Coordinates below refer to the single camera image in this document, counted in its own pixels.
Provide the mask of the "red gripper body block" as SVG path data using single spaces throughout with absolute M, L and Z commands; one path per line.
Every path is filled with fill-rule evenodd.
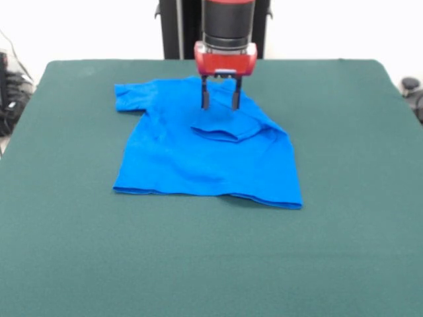
M 215 50 L 197 41 L 194 58 L 199 74 L 204 76 L 234 75 L 250 76 L 254 71 L 258 52 L 255 43 L 249 43 L 243 50 Z

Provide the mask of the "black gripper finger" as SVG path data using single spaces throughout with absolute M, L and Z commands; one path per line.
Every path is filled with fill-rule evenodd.
M 204 109 L 204 110 L 208 110 L 209 104 L 210 104 L 210 96 L 209 96 L 209 91 L 208 91 L 208 76 L 202 75 L 201 80 L 202 80 L 202 105 L 201 105 L 201 108 Z
M 238 77 L 235 77 L 234 80 L 235 80 L 235 90 L 234 90 L 233 99 L 232 99 L 232 110 L 236 111 L 239 109 L 239 106 L 240 106 L 241 87 L 242 87 L 243 77 L 238 76 Z

